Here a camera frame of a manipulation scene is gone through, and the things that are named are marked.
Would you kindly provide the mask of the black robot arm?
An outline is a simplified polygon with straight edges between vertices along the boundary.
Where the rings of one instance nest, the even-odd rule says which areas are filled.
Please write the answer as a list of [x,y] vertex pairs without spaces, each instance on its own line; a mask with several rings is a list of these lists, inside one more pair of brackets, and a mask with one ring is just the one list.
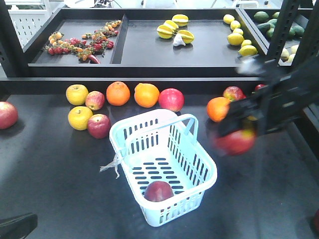
[[226,136],[251,121],[259,135],[281,130],[298,113],[319,99],[319,58],[313,57],[292,72],[285,73],[274,60],[245,57],[237,69],[242,75],[257,75],[266,85],[252,96],[231,102],[226,117],[217,127]]

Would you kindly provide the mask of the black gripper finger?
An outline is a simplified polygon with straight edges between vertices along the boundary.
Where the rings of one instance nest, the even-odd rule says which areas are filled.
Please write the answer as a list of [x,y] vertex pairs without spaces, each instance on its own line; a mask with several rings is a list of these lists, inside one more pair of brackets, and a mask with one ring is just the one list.
[[0,220],[1,239],[24,239],[38,225],[38,216],[34,213],[27,213],[11,218]]

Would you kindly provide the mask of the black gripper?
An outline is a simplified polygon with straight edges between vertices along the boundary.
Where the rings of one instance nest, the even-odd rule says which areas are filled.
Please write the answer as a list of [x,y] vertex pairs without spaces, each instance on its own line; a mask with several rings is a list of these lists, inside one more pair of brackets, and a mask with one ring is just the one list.
[[249,126],[256,127],[259,135],[273,133],[295,120],[301,109],[302,84],[267,84],[248,98],[230,104],[225,119],[217,127],[217,135],[227,136]]

